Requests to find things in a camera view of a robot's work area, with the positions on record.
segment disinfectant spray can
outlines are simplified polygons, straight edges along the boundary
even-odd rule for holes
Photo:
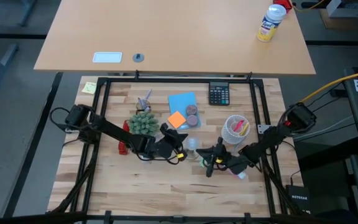
[[[269,6],[262,25],[259,27],[257,38],[262,42],[270,41],[286,13],[287,11],[282,5],[272,4]]]

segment floor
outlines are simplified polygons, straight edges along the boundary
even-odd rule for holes
[[[17,22],[23,12],[20,1],[0,0],[0,33],[46,34],[59,3],[60,0],[38,0],[27,27],[21,28],[17,27]],[[318,11],[298,13],[298,20],[306,40],[358,40],[358,30],[326,30]],[[6,206],[7,198],[18,175],[32,131],[37,124],[54,77],[53,73],[33,70],[42,48],[42,40],[0,39],[0,57],[11,43],[18,43],[20,51],[14,56],[0,89],[0,216]],[[309,46],[308,49],[317,75],[280,78],[286,106],[297,102],[321,85],[341,77],[344,68],[358,66],[358,47]],[[69,108],[73,104],[82,75],[100,74],[65,73],[53,108],[56,106]],[[315,107],[331,99],[330,96],[326,96]],[[341,99],[319,110],[316,115],[318,123],[312,131],[326,128],[350,116],[351,111],[347,100]],[[343,122],[343,125],[352,122],[352,119],[348,119]],[[300,146],[297,151],[298,156],[303,157],[319,150],[311,149],[312,147],[308,147],[308,144],[335,145],[355,135],[356,129],[351,126],[297,143],[297,148]],[[61,131],[51,123],[47,123],[15,215],[45,212],[64,137]],[[340,176],[338,173],[342,171],[325,168],[325,170],[305,173],[303,174],[305,184],[312,185],[321,180],[322,176],[327,177],[326,172],[338,177]],[[332,181],[333,184],[339,185],[342,179]],[[343,198],[335,195],[337,190],[332,189],[335,188],[315,189],[313,187],[311,189],[314,195],[313,212],[321,212],[320,208],[329,210],[346,207]]]

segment calculator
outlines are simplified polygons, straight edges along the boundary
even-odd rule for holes
[[[228,106],[230,104],[228,82],[209,83],[209,104],[219,106]]]

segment blue notepad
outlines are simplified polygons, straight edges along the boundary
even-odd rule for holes
[[[188,105],[197,106],[196,95],[194,94],[194,92],[170,95],[168,96],[168,102],[169,102],[169,110],[171,114],[174,114],[176,111],[179,111],[179,113],[182,114],[186,119],[187,119],[186,107]],[[199,113],[196,113],[196,116],[198,118],[197,126],[190,127],[187,123],[184,123],[179,128],[177,128],[177,130],[200,127],[201,120],[200,120]]]

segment green succulent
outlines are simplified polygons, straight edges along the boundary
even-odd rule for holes
[[[158,130],[158,120],[154,118],[154,114],[145,112],[139,113],[127,121],[129,132],[132,134],[146,134],[153,136]]]

